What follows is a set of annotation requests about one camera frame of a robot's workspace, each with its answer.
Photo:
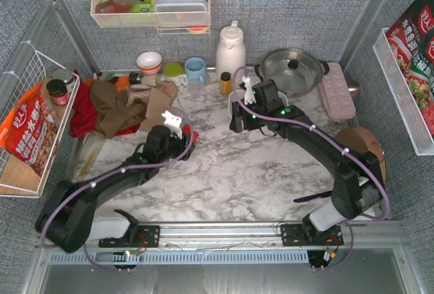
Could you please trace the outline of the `white plastic storage basket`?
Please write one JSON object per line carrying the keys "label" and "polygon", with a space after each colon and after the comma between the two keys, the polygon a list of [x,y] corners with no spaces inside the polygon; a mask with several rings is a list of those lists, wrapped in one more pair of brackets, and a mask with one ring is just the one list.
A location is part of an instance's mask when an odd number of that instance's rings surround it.
{"label": "white plastic storage basket", "polygon": [[[241,99],[241,101],[243,101],[244,95],[245,95],[245,91],[242,90],[242,89],[237,89],[236,93],[239,96],[239,98]],[[284,93],[280,92],[280,91],[278,91],[277,93],[278,93],[279,98],[283,101],[284,106],[288,106],[289,102],[288,102],[287,96]],[[233,113],[233,110],[232,110],[232,103],[233,102],[236,102],[236,99],[235,99],[234,92],[231,92],[229,94],[229,99],[228,99],[228,114],[229,114],[230,117],[232,117],[232,113]]]}

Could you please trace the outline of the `brown cardboard piece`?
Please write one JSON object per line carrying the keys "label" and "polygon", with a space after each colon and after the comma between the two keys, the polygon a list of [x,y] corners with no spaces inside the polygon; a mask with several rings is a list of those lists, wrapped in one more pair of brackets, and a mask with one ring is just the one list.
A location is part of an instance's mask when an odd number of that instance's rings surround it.
{"label": "brown cardboard piece", "polygon": [[170,97],[161,90],[152,88],[146,103],[145,119],[141,122],[140,129],[150,131],[154,126],[162,125],[164,122],[162,113],[174,103],[176,96],[177,94],[175,97]]}

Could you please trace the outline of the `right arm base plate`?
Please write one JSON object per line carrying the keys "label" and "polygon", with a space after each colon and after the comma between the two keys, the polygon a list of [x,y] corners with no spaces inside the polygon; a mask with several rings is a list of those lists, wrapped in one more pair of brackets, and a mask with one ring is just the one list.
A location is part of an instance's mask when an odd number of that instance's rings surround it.
{"label": "right arm base plate", "polygon": [[281,224],[280,235],[284,247],[302,246],[341,246],[344,245],[340,226],[332,226],[326,231],[305,228],[303,224]]}

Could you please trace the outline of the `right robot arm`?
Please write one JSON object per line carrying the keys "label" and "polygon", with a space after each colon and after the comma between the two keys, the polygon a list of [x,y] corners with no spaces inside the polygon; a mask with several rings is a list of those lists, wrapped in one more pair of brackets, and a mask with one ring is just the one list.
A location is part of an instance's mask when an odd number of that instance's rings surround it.
{"label": "right robot arm", "polygon": [[326,204],[303,218],[302,229],[313,239],[331,227],[362,215],[385,199],[380,163],[370,151],[360,153],[318,128],[297,106],[286,106],[273,81],[247,87],[242,98],[233,94],[230,129],[235,133],[266,127],[316,158],[334,178]]}

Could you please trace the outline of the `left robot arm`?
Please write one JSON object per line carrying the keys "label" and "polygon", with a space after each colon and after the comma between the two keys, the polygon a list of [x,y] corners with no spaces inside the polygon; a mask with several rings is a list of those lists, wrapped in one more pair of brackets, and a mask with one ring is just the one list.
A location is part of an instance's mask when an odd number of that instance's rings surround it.
{"label": "left robot arm", "polygon": [[194,148],[191,126],[184,126],[180,135],[169,127],[154,126],[146,141],[120,166],[83,182],[58,182],[35,222],[35,230],[42,240],[50,240],[67,253],[77,251],[89,238],[97,208],[148,182],[170,161],[188,160]]}

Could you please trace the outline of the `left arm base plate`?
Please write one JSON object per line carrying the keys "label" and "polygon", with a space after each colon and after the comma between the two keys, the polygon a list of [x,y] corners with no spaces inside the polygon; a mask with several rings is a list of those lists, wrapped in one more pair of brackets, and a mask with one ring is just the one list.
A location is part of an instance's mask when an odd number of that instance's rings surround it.
{"label": "left arm base plate", "polygon": [[147,249],[159,246],[160,226],[138,226],[137,230],[128,230],[122,238],[105,238],[99,240],[100,248]]}

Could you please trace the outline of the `brown cloth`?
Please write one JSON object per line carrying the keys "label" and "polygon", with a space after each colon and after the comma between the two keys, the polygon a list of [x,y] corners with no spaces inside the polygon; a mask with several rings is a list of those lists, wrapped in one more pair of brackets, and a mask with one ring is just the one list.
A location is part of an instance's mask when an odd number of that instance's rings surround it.
{"label": "brown cloth", "polygon": [[146,106],[140,100],[129,106],[127,91],[118,92],[114,84],[95,80],[90,87],[90,100],[98,115],[96,130],[111,139],[120,131],[137,126],[145,120]]}

